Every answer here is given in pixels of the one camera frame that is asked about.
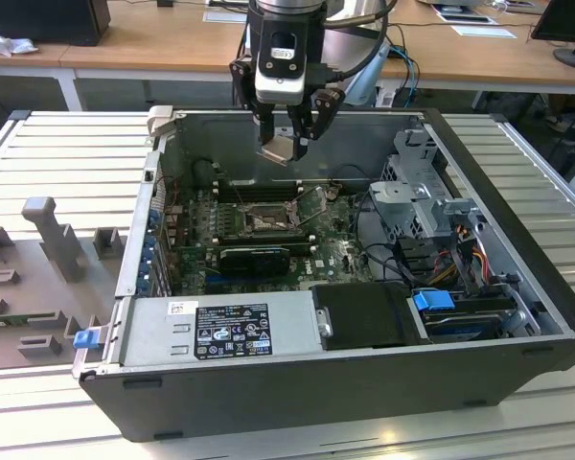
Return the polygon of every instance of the floor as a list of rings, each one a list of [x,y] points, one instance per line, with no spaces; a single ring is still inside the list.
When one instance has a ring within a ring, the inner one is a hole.
[[[189,108],[231,106],[230,83],[204,81],[152,81],[154,101],[145,101],[143,84],[137,80],[78,80],[78,88],[89,110],[148,110],[153,104],[182,105]],[[446,113],[472,113],[471,91],[421,90],[411,107],[436,107]],[[495,94],[487,109],[510,120],[519,113],[525,94]],[[397,99],[396,106],[403,100]],[[14,109],[66,110],[58,83],[52,79],[0,77],[0,126]],[[545,104],[536,98],[525,116],[515,123],[521,134],[546,158],[555,148],[558,136],[545,125]],[[559,145],[550,163],[559,168],[568,149]]]

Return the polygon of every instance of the black computer case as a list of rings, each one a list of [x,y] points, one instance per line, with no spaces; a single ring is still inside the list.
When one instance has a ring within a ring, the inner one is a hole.
[[[0,35],[95,46],[108,28],[106,0],[0,0]]]

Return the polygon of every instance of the blue cable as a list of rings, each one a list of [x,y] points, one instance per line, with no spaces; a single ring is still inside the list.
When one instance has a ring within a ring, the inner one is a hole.
[[[392,47],[392,51],[399,55],[401,58],[404,59],[404,62],[409,66],[409,72],[411,73],[411,90],[409,91],[409,96],[406,98],[406,102],[404,103],[405,107],[409,107],[409,103],[411,102],[411,98],[415,94],[415,68],[413,67],[413,61],[409,56],[403,53],[400,49]]]

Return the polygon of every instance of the warning label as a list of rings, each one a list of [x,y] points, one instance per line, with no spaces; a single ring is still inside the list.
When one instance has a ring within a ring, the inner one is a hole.
[[[268,305],[196,309],[194,355],[198,359],[272,355]]]

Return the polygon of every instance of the wooden desk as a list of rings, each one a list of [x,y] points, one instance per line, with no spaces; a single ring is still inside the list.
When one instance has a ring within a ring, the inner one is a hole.
[[[0,57],[0,75],[56,78],[71,110],[83,109],[75,79],[231,80],[228,63],[236,55],[242,24],[203,22],[204,7],[198,5],[158,9],[154,2],[109,1],[109,8],[111,23],[99,46],[41,44],[36,55]],[[575,94],[575,69],[556,61],[547,42],[527,41],[528,24],[538,20],[535,15],[503,14],[499,23],[521,24],[507,27],[517,36],[507,39],[460,36],[449,25],[406,25],[444,24],[416,0],[400,0],[390,15],[391,22],[405,24],[407,49],[420,64],[422,88]],[[390,34],[401,42],[397,29]],[[404,76],[403,62],[388,61],[379,82],[382,92],[393,92]]]
[[[71,46],[63,67],[228,73],[243,24],[203,22],[202,6],[108,4],[111,23],[99,46]]]
[[[0,55],[0,65],[29,67],[59,67],[59,59],[68,49],[68,45],[43,44],[35,53],[25,55]]]
[[[496,11],[482,9],[494,16]],[[554,59],[554,47],[546,41],[528,39],[539,16],[532,14],[502,14],[499,24],[519,24],[519,27],[504,27],[517,38],[487,38],[461,36],[444,23],[428,5],[415,0],[402,0],[390,21],[407,24],[444,24],[439,26],[403,26],[409,54],[418,61],[422,69],[422,86],[438,86],[434,82],[445,82],[456,89],[483,89],[483,84],[509,84],[534,86],[567,86],[575,89],[575,68]],[[390,37],[401,43],[399,32],[391,29]],[[383,69],[384,78],[404,78],[404,64],[401,61],[388,62]]]

